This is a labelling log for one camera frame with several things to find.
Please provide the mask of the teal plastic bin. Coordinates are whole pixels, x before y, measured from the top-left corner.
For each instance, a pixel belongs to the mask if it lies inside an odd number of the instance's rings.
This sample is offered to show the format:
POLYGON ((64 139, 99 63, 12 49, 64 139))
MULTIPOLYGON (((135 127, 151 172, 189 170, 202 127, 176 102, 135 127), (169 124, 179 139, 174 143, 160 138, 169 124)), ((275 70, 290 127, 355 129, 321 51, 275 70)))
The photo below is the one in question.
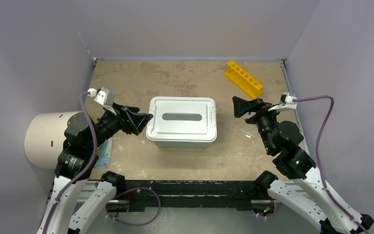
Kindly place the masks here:
POLYGON ((154 144, 160 148, 194 148, 206 149, 212 141, 154 141, 154 144))

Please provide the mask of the white bin lid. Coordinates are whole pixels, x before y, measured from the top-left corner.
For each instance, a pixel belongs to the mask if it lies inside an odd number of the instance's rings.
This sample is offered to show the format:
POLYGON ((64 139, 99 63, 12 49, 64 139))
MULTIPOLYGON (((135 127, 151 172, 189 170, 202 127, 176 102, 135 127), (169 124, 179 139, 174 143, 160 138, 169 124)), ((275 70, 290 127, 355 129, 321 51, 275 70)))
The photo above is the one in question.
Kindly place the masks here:
POLYGON ((146 128, 149 140, 212 143, 217 138, 216 102, 207 97, 154 97, 146 128))

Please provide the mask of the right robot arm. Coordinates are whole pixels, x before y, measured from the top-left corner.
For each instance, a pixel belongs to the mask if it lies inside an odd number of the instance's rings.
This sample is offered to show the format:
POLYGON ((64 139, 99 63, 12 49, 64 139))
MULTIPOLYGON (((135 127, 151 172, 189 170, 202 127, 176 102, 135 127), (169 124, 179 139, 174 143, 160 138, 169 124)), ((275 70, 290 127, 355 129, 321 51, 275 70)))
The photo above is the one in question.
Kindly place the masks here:
POLYGON ((284 182, 273 173, 264 171, 255 181, 257 197, 270 196, 280 201, 315 225, 322 234, 369 232, 374 220, 349 206, 326 181, 320 159, 313 159, 299 146, 304 137, 297 124, 277 121, 280 112, 295 110, 301 98, 283 93, 276 105, 261 98, 233 97, 232 101, 234 117, 249 114, 245 122, 257 127, 266 153, 273 157, 277 170, 306 192, 306 196, 297 195, 287 190, 284 182))

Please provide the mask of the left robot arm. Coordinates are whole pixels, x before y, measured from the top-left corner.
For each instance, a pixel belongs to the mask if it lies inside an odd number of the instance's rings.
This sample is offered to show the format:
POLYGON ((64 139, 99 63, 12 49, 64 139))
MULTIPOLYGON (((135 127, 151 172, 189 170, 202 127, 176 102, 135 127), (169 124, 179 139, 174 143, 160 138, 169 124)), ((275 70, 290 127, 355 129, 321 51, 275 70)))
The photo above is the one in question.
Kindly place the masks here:
POLYGON ((106 109, 97 123, 92 121, 86 109, 68 119, 62 151, 57 158, 53 190, 37 231, 39 234, 82 234, 107 201, 125 195, 125 177, 106 172, 84 207, 74 212, 98 160, 99 146, 119 131, 138 136, 153 119, 153 114, 141 113, 138 107, 113 103, 112 109, 112 112, 106 109))

